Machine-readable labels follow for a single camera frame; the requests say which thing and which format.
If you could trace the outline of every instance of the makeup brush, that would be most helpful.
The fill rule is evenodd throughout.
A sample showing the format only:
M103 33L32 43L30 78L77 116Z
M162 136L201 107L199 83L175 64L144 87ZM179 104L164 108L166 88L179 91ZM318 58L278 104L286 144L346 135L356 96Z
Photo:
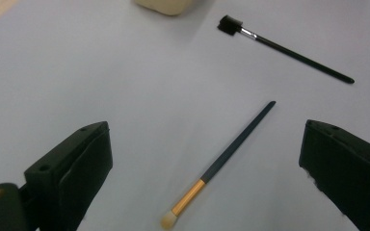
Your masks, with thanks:
M341 81L344 81L345 83L347 84L353 84L355 81L354 79L346 76L346 75L343 75L333 69L330 69L322 64L318 64L314 61L312 61L311 59L309 58L306 58L302 55L299 55L297 54L296 52L294 51L291 51L283 46L280 46L270 40L267 40L263 37L261 37L260 35L258 34L255 34L249 30L246 30L245 28L242 27L242 24L243 22L242 21L238 21L228 15L224 16L221 21L220 21L220 24L218 26L218 29L231 35L231 36L234 36L236 32L239 32L240 34L248 37L248 38L251 38L251 39L254 39L260 43L263 43L267 46L270 46L272 47L273 49L285 54L285 55L288 55L290 56L291 58L295 59L295 60L298 60L304 64L307 64L307 65L310 65L320 71L323 71L324 73L326 74L329 74L330 76L336 78L336 79L339 79Z
M161 226L169 230L173 227L176 220L186 206L197 196L197 194L203 189L203 187L215 176L215 174L221 169L226 161L232 156L232 154L238 149L243 141L249 136L253 129L259 124L263 117L269 113L269 111L276 104L276 101L270 102L260 114L245 128L245 130L233 141L233 143L219 156L219 158L203 173L203 175L197 180L195 185L185 193L185 195L168 211L161 219Z

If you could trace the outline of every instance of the brush with gold ferrule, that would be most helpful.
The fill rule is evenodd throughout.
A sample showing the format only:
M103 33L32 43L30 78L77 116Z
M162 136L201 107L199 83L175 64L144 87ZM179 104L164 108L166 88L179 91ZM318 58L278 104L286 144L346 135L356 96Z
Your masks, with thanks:
M169 210L161 219L161 226L169 230L173 227L179 215L184 211L187 205L197 196L203 187L215 176L215 174L224 166L226 161L239 148L243 141L249 136L253 129L259 124L263 117L276 104L276 101L270 102L260 114L245 128L245 130L236 138L235 141L219 156L219 158L203 173L195 185L185 193L185 195Z

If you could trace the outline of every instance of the black brush handle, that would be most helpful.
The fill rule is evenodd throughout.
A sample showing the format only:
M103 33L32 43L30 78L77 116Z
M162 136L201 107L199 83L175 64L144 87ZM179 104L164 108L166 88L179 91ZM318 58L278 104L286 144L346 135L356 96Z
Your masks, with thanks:
M328 67L326 67L326 66L324 66L322 64L318 64L317 62L314 62L311 59L306 58L306 57L304 57L304 56L302 56L300 54L297 54L296 52L294 52L292 50L289 50L289 49L287 49L287 48L285 48L283 46L280 46L280 45L278 45L278 44L270 41L270 40L267 40L267 39L261 37L258 34L255 34L254 39L257 40L257 41L259 41L259 42L261 42L261 43L263 43L263 44L265 44L265 45L267 45L267 46L270 46L270 47L276 49L277 51L279 51L279 52L281 52L281 53L283 53L285 55L290 56L293 59L296 59L296 60L298 60L298 61L300 61L300 62L302 62L304 64L308 64L308 65L310 65L310 66L312 66L312 67L314 67L314 68L316 68L316 69L318 69L320 71L323 71L326 74L329 74L330 76L332 76L332 77L334 77L336 79L339 79L341 81L344 81L345 83L353 84L355 82L354 79L352 79L352 78L350 78L350 77L348 77L346 75L343 75L343 74L341 74L341 73L339 73L339 72L337 72L337 71L335 71L333 69L330 69L330 68L328 68Z
M276 101L270 102L261 112L260 114L245 128L245 130L230 144L230 146L221 154L221 156L216 159L216 161L212 164L203 173L200 180L202 180L205 184L207 184L212 177L221 169L221 167L229 160L232 154L242 145L243 141L249 136L249 134L253 131L253 129L259 124L259 122L264 118L264 116L269 113L269 111L273 108L276 104Z

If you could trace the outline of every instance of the tan bristles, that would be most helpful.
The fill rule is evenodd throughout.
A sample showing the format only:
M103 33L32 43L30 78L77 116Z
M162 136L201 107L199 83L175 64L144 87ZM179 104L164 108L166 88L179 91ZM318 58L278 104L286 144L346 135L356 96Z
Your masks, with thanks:
M170 230L173 228L177 219L178 217L172 211L168 211L161 219L161 226L165 230Z

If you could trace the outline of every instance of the beige container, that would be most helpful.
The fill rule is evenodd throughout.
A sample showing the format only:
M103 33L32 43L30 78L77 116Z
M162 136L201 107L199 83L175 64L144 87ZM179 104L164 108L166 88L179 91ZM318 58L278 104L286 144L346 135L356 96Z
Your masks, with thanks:
M135 0L135 2L159 13L178 15L191 5L192 0Z

